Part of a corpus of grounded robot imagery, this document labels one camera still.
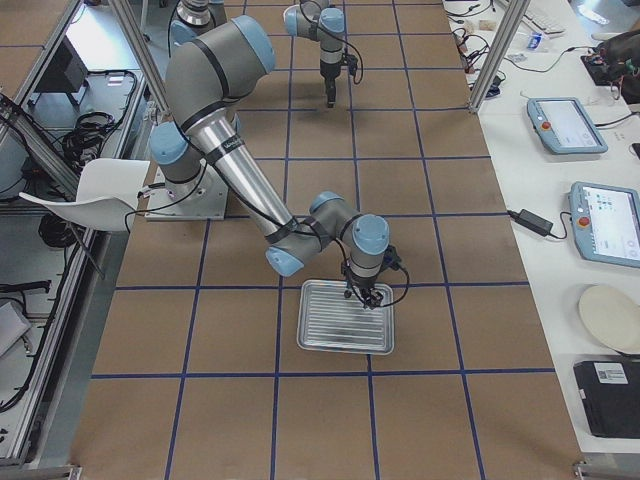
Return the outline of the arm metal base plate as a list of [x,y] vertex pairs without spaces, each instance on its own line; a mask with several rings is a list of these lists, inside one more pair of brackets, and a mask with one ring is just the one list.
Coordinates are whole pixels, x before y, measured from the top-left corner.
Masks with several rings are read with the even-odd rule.
[[167,178],[166,165],[159,165],[154,182],[163,186],[150,191],[148,221],[222,220],[225,216],[228,187],[205,160],[200,160],[199,171],[188,181],[173,182]]

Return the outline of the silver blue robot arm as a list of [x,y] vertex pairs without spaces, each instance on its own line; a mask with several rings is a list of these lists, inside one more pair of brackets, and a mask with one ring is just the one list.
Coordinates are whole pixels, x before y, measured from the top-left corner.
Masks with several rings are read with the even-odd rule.
[[385,307],[375,283],[380,272],[404,267],[390,245],[387,221],[363,214],[341,196],[320,193],[298,221],[259,168],[228,121],[227,105],[250,94],[270,73],[275,54],[261,25],[248,15],[183,43],[169,60],[164,79],[174,124],[195,151],[235,193],[264,235],[271,267],[290,277],[331,242],[349,248],[341,272],[346,294],[369,309]]
[[[319,44],[326,106],[336,103],[342,68],[354,75],[358,58],[347,52],[344,13],[327,1],[302,1],[283,12],[291,37]],[[263,27],[241,15],[186,39],[173,53],[165,75],[167,101],[175,119],[206,115],[250,95],[275,68],[275,53]]]

